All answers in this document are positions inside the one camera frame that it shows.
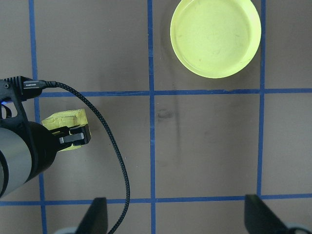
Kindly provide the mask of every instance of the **cable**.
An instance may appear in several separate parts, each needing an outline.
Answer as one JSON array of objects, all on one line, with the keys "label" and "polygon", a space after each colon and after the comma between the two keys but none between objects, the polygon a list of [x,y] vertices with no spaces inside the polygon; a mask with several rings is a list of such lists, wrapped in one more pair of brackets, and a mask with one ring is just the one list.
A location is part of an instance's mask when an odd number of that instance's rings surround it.
[{"label": "cable", "polygon": [[123,174],[123,178],[125,180],[125,184],[126,184],[126,202],[123,208],[123,211],[118,219],[118,221],[116,222],[116,224],[112,227],[112,229],[109,231],[108,234],[113,234],[117,228],[119,227],[119,225],[122,223],[124,217],[126,216],[126,213],[128,211],[128,207],[129,207],[129,203],[130,203],[130,184],[129,184],[129,179],[128,179],[128,174],[126,171],[126,167],[125,164],[122,160],[122,156],[121,153],[119,151],[119,148],[117,146],[117,143],[115,141],[115,138],[113,136],[113,133],[110,129],[110,127],[108,126],[106,120],[104,119],[104,117],[101,115],[101,113],[98,111],[98,109],[85,97],[83,96],[81,93],[79,93],[77,90],[73,89],[72,87],[60,83],[60,82],[55,82],[55,81],[45,81],[45,85],[47,86],[47,88],[62,88],[64,90],[67,90],[68,92],[71,92],[73,95],[75,95],[76,97],[78,97],[81,101],[83,101],[92,111],[93,113],[98,117],[98,119],[101,121],[102,125],[104,126],[107,135],[112,143],[112,146],[115,150],[115,153],[117,155],[121,170],[122,170],[122,174]]}]

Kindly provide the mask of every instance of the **grid line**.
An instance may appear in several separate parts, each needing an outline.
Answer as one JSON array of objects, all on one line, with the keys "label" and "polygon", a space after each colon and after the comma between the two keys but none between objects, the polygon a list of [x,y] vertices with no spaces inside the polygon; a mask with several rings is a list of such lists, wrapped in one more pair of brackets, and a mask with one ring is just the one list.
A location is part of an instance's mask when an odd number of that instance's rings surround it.
[{"label": "grid line", "polygon": [[265,50],[266,50],[266,0],[261,0],[261,64],[260,64],[260,104],[259,104],[259,139],[257,165],[257,195],[261,196],[262,189],[262,157],[263,157],[263,128],[265,105]]},{"label": "grid line", "polygon": [[155,172],[155,86],[153,45],[153,1],[147,0],[147,33],[150,95],[150,168],[151,168],[151,234],[156,234],[156,172]]},{"label": "grid line", "polygon": [[[35,6],[34,0],[28,1],[29,7],[29,28],[30,28],[30,45],[31,45],[31,62],[32,62],[32,72],[33,79],[38,79],[37,70],[37,53],[36,53],[36,28],[35,28]],[[35,121],[40,123],[40,107],[39,98],[34,99],[35,108]],[[47,218],[45,209],[45,195],[44,195],[44,178],[43,173],[39,175],[39,193],[40,193],[40,208],[41,208],[41,223],[42,223],[42,233],[47,234]]]},{"label": "grid line", "polygon": [[[126,96],[150,96],[150,91],[94,91],[81,92],[86,97],[126,97]],[[285,88],[263,89],[264,94],[305,94],[312,93],[312,88]],[[154,96],[175,95],[233,95],[233,94],[260,94],[260,89],[234,89],[234,90],[154,90]],[[42,93],[39,98],[63,98],[74,97],[68,92]]]},{"label": "grid line", "polygon": [[[156,198],[155,203],[175,203],[175,202],[211,202],[211,201],[242,201],[245,196],[207,196],[207,197],[168,197]],[[279,194],[279,195],[261,195],[263,200],[282,200],[282,199],[301,199],[312,198],[312,194]],[[59,205],[90,205],[93,200],[55,200],[44,201],[45,206]],[[108,199],[108,204],[123,204],[125,199]],[[130,203],[152,203],[151,198],[130,199]],[[1,206],[40,206],[41,201],[0,201]]]}]

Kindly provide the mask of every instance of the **yellow circular dish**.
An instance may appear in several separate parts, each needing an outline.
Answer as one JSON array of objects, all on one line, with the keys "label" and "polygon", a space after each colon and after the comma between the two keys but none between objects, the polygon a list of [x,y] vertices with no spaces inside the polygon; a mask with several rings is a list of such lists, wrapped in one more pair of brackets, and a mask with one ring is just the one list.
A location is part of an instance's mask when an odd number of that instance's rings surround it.
[{"label": "yellow circular dish", "polygon": [[172,17],[170,38],[185,67],[203,77],[223,78],[252,60],[261,23],[250,0],[182,0]]}]

